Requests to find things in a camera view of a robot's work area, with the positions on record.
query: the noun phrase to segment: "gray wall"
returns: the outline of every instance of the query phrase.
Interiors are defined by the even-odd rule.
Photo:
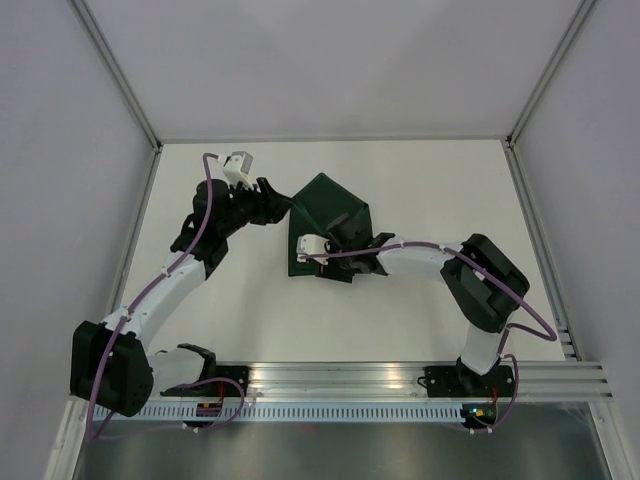
[[[42,475],[151,149],[64,0],[0,14],[0,476]]]
[[[87,1],[166,143],[505,135],[580,3]]]
[[[640,3],[602,0],[520,142],[572,325],[640,454]]]

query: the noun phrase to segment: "white table surface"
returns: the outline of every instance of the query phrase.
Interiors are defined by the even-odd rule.
[[[204,179],[202,154],[246,150],[251,175],[293,196],[324,172],[371,207],[374,235],[449,242],[483,233],[523,271],[526,296],[553,324],[501,145],[491,140],[287,142],[166,145],[124,301],[154,275],[191,212]],[[224,178],[211,165],[214,178]],[[288,216],[247,226],[204,285],[174,312],[150,353],[178,343],[220,361],[455,360],[468,322],[444,284],[412,277],[356,276],[351,285],[287,276]],[[534,326],[519,309],[514,320]],[[561,345],[513,332],[505,352],[520,360],[563,360]]]

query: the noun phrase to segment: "metal floor panel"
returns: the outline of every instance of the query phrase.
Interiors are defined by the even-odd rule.
[[[112,422],[107,433],[149,424]],[[550,405],[517,405],[490,436],[425,423],[249,422],[99,441],[83,463],[78,480],[611,478],[584,412]]]

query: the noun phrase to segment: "black mounting plate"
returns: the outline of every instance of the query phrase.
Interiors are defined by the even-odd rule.
[[[512,397],[515,383],[508,365],[500,365],[482,377],[482,385],[467,390],[458,380],[455,365],[437,365],[424,368],[424,386],[429,398],[493,398],[493,389],[499,397]]]
[[[240,386],[247,391],[249,386],[249,367],[244,365],[216,365],[215,371],[216,377],[226,377],[231,380],[235,380]],[[233,385],[228,383],[222,384],[224,388],[225,398],[237,398],[240,394]],[[202,385],[195,388],[170,388],[165,390],[160,395],[163,397],[213,397],[218,398],[220,396],[218,382]]]

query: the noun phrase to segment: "white bracket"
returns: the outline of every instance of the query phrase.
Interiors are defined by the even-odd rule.
[[[232,186],[242,183],[245,188],[253,189],[253,180],[249,177],[249,170],[253,157],[247,152],[233,152],[222,166],[222,173]]]
[[[304,255],[319,255],[327,253],[327,243],[329,240],[321,237],[320,235],[307,234],[298,237],[298,245],[296,246],[296,253],[298,254],[298,262],[304,263],[307,259]],[[313,258],[316,262],[326,265],[328,258]]]

